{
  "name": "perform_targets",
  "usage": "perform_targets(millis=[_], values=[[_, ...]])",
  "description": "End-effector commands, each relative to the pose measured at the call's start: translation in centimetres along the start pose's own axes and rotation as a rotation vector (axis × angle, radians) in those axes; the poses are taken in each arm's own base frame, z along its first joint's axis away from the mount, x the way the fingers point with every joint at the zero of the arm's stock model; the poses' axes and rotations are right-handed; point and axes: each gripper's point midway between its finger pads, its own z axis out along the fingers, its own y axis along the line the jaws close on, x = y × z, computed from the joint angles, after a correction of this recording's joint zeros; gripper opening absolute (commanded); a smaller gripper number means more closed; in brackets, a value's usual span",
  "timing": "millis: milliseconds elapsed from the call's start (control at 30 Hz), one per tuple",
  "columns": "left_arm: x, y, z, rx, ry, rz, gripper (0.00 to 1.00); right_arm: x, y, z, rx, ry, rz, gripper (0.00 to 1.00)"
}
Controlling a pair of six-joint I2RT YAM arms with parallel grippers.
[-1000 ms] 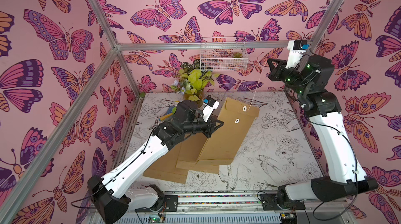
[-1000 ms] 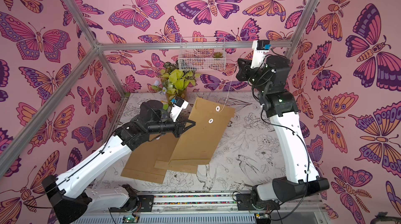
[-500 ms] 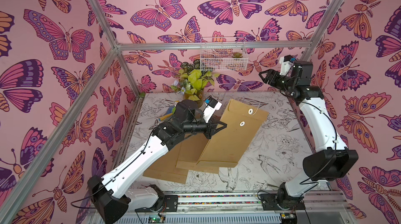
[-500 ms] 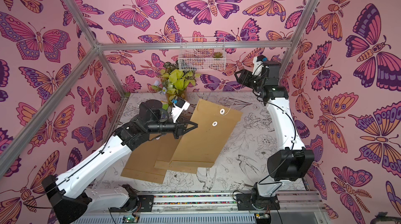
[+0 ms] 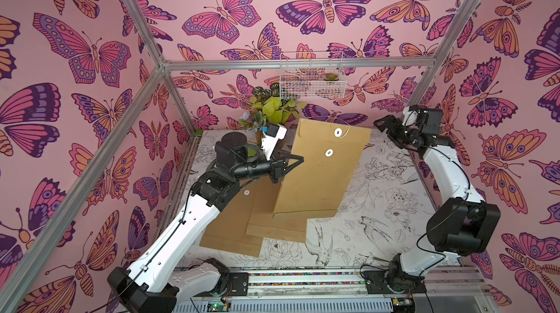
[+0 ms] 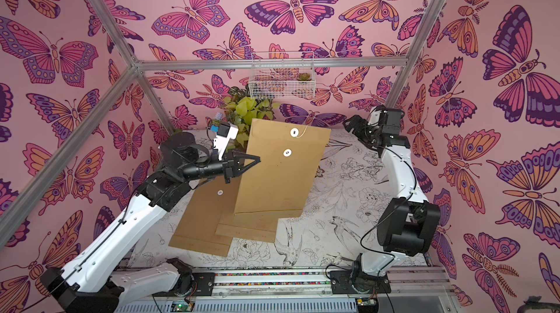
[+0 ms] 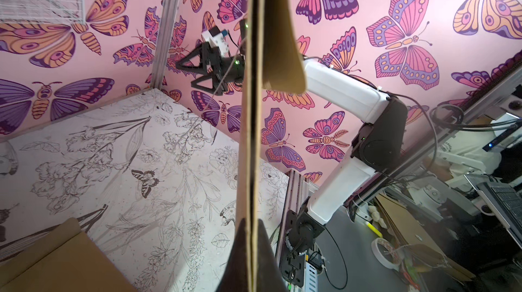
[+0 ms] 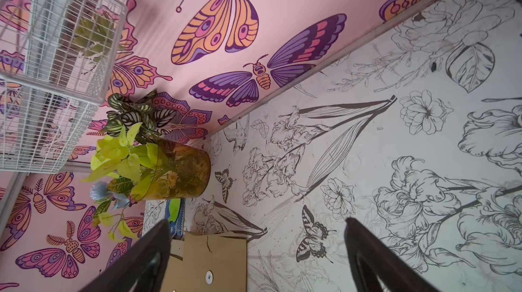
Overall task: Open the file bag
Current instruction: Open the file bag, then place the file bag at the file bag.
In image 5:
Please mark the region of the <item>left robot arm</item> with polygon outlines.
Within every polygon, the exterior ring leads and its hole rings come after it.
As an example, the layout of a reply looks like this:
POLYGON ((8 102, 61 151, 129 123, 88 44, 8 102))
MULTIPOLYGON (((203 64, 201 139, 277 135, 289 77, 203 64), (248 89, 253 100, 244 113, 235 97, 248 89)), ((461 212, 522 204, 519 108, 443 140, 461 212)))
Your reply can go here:
POLYGON ((249 183, 269 177, 278 183, 304 162, 277 149, 287 129, 270 124, 259 145, 241 132, 216 142, 216 158, 188 191, 185 206, 151 247, 129 267, 108 276, 112 292, 127 312, 172 312, 177 304, 205 293, 218 297, 230 290, 230 270, 214 258, 182 272, 176 266, 194 241, 249 183))

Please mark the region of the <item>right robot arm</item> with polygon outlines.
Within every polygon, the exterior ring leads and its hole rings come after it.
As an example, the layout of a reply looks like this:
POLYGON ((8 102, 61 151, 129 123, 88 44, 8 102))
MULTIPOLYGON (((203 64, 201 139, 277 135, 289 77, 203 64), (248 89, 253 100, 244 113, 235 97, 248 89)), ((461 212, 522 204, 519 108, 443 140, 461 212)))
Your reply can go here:
POLYGON ((415 247, 389 263, 384 281, 394 293, 412 291, 445 260, 483 253, 501 217, 499 207, 472 185, 452 140, 440 133, 442 117, 441 109, 413 105, 402 118, 388 115, 374 123, 396 147, 416 151, 433 173, 443 202, 415 247))

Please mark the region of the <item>kraft file bag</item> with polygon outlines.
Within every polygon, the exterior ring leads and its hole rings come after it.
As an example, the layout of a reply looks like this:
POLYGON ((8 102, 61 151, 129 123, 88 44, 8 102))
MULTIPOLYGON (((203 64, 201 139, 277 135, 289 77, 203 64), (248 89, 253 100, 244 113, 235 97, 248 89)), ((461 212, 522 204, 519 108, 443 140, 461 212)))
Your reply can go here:
POLYGON ((258 257, 262 237, 246 233, 258 183, 244 186, 227 207, 206 228, 200 246, 245 256, 258 257))
POLYGON ((308 183, 301 178, 287 177, 277 184, 268 178, 259 180, 252 195, 254 201, 246 234, 304 242, 308 221, 334 217, 344 192, 333 183, 323 186, 316 178, 308 183))
POLYGON ((303 163, 285 176, 273 219, 334 217, 370 134, 363 127, 301 119, 291 153, 303 157, 303 163))

